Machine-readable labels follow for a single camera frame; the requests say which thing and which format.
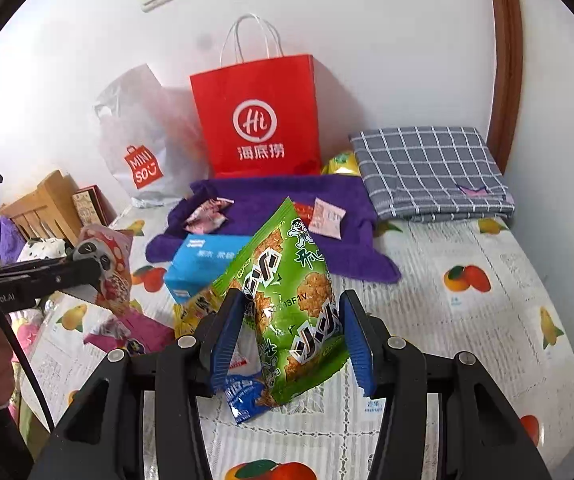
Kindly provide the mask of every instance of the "white bag handle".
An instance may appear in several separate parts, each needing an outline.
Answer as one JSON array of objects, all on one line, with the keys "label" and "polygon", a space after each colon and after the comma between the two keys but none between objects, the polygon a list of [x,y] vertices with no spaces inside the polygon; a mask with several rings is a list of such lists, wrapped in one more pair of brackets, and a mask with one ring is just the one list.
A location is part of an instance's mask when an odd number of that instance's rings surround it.
[{"label": "white bag handle", "polygon": [[234,33],[234,54],[236,56],[236,63],[244,63],[245,62],[245,60],[243,59],[242,49],[240,48],[240,38],[238,38],[238,27],[240,26],[240,23],[243,22],[244,20],[246,20],[247,18],[254,18],[254,20],[256,20],[256,23],[260,27],[260,30],[263,31],[263,36],[265,37],[265,51],[267,53],[267,59],[269,59],[272,56],[269,53],[269,39],[267,38],[267,32],[265,31],[265,28],[267,28],[269,33],[272,35],[273,45],[275,47],[275,56],[276,57],[283,57],[285,55],[285,54],[283,54],[283,48],[281,46],[281,37],[278,34],[278,31],[276,30],[276,28],[271,23],[269,23],[267,20],[261,18],[260,16],[257,16],[253,12],[248,12],[248,13],[240,16],[233,23],[233,25],[231,25],[231,27],[229,28],[229,31],[227,33],[227,36],[225,37],[225,41],[222,44],[222,48],[221,48],[221,58],[220,58],[220,62],[219,62],[220,67],[222,67],[222,55],[225,52],[225,47],[227,46],[227,41],[229,40],[229,37],[230,37],[232,32]]}]

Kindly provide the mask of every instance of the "blue gripper pad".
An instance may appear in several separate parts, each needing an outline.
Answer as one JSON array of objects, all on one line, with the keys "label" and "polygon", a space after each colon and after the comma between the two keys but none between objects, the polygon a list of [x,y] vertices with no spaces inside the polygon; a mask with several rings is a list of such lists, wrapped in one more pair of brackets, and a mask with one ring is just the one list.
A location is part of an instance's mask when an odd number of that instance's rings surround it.
[{"label": "blue gripper pad", "polygon": [[[229,305],[229,298],[234,297]],[[224,389],[225,376],[229,371],[229,363],[234,353],[234,347],[240,333],[240,326],[247,304],[247,298],[236,289],[228,291],[222,303],[221,310],[228,308],[229,313],[214,349],[211,351],[211,389],[214,392]]]},{"label": "blue gripper pad", "polygon": [[365,391],[365,397],[369,397],[376,390],[373,360],[365,333],[358,322],[358,316],[367,320],[367,315],[353,290],[346,290],[340,295],[339,307],[341,322],[345,330],[345,344],[352,360],[353,374],[356,376],[358,385]]}]

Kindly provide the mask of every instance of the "green snack bag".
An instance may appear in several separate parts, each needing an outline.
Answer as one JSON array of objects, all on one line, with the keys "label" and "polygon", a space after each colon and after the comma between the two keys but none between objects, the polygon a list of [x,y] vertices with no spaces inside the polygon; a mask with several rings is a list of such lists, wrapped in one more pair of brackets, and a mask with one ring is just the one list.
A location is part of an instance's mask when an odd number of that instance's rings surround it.
[{"label": "green snack bag", "polygon": [[322,383],[347,361],[327,264],[289,198],[213,282],[219,296],[229,288],[253,304],[245,321],[256,331],[276,404]]}]

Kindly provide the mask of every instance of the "wooden headboard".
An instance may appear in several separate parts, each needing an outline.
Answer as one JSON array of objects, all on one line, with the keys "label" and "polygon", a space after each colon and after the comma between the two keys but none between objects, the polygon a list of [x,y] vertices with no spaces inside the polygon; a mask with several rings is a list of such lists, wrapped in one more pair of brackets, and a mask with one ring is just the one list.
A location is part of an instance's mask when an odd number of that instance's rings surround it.
[{"label": "wooden headboard", "polygon": [[26,239],[63,238],[75,246],[83,226],[71,199],[75,192],[70,180],[53,171],[34,191],[3,204],[0,214],[10,218]]}]

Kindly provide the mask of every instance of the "panda face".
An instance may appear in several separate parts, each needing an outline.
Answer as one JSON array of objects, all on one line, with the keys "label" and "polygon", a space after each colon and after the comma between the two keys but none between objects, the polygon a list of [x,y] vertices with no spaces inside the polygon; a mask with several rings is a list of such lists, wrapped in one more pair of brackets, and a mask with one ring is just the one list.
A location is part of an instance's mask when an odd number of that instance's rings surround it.
[{"label": "panda face", "polygon": [[83,244],[80,244],[73,254],[74,260],[83,260],[86,258],[93,258],[98,262],[102,268],[102,275],[107,277],[113,274],[115,269],[115,260],[112,258],[112,253],[109,247],[98,240],[97,238],[90,238]]}]

